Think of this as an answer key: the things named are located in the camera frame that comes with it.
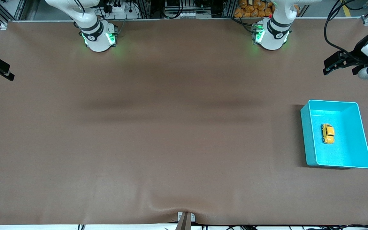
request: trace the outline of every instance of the black ring band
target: black ring band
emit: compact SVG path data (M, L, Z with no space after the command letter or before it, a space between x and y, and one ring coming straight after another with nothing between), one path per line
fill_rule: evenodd
M84 31L91 31L91 30L93 30L94 28L96 28L97 26L99 25L99 19L97 19L96 20L96 23L95 23L95 25L93 25L93 26L91 26L91 27L89 27L89 28L82 28L82 27L80 27L79 25L79 29L81 29L81 30L84 30Z
M270 21L268 21L267 28L268 28L268 32L272 34L273 38L275 39L281 39L288 33L288 30L281 32L281 31L274 29L271 26Z
M101 35L102 34L102 32L103 32L103 28L104 26L103 26L103 23L102 22L100 22L100 27L99 27L99 29L96 31L96 32L93 32L93 33L91 33L91 34L87 34L87 33L83 33L83 35L89 40L89 41L96 41L97 40L97 38L99 37L99 35ZM89 36L93 36L95 39L94 40L91 40L91 39L89 39Z
M289 24L279 23L279 22L275 21L275 19L273 17L270 19L270 22L274 23L276 26L279 26L279 27L288 27L288 26L291 26L293 24L293 22L291 22Z

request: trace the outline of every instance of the yellow toy car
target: yellow toy car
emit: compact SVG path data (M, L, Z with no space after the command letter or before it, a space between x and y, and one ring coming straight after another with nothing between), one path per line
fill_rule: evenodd
M330 124L322 124L322 141L325 144L333 144L334 143L334 128Z

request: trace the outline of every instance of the electrical outlet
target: electrical outlet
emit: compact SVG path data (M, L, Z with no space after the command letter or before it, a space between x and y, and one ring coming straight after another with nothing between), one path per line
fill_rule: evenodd
M112 13L124 13L124 10L126 10L126 6L124 4L122 4L121 7L113 6Z

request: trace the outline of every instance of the plastic tray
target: plastic tray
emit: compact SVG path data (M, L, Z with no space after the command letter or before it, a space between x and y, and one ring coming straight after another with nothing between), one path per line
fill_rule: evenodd
M368 169L367 141L356 102L310 100L301 116L308 165ZM334 127L333 144L322 141L324 123Z

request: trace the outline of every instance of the table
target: table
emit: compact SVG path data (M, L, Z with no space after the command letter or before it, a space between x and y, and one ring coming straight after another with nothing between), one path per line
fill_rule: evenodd
M126 22L94 53L72 23L9 23L0 58L0 224L368 224L368 169L308 167L300 109L359 103L324 19L297 19L278 51L230 20ZM360 19L330 23L351 50Z

